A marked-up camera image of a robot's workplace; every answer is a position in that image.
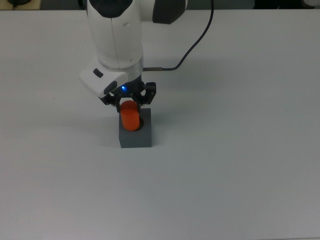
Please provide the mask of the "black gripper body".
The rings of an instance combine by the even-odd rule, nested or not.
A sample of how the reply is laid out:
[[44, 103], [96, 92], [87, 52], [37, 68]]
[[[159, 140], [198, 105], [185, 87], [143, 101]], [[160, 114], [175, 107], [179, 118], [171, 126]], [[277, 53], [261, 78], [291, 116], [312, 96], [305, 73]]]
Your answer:
[[140, 75], [135, 80], [126, 82], [125, 84], [117, 87], [111, 93], [113, 95], [120, 95], [122, 98], [130, 98], [131, 95], [140, 94], [145, 89], [145, 84], [142, 81], [142, 76]]

